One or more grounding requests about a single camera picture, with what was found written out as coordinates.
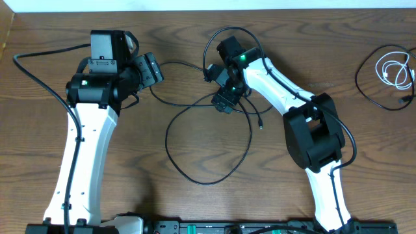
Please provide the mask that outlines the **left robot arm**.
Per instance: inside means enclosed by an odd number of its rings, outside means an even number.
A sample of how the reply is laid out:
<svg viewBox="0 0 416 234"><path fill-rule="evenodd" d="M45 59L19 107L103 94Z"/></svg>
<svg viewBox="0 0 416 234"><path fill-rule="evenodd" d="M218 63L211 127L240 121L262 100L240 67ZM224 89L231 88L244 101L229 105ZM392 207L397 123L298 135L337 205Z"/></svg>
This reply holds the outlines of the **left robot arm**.
<svg viewBox="0 0 416 234"><path fill-rule="evenodd" d="M133 61L136 75L109 74L104 88L100 73L76 75L74 102L68 114L68 136L55 193L42 224L29 224L26 233L150 233L152 224L137 214L126 213L101 220L101 184L107 150L117 125L121 102L140 89L163 80L153 53Z"/></svg>

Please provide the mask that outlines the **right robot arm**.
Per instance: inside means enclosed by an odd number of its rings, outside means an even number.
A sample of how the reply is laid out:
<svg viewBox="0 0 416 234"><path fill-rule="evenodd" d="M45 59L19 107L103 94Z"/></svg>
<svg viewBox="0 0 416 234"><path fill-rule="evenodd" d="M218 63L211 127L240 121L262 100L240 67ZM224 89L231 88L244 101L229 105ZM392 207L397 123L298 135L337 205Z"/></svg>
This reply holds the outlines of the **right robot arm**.
<svg viewBox="0 0 416 234"><path fill-rule="evenodd" d="M259 92L283 117L287 150L307 174L318 227L325 233L352 233L339 173L346 130L332 98L294 84L258 47L222 44L216 50L224 65L207 69L220 86L212 100L215 108L229 114L248 89Z"/></svg>

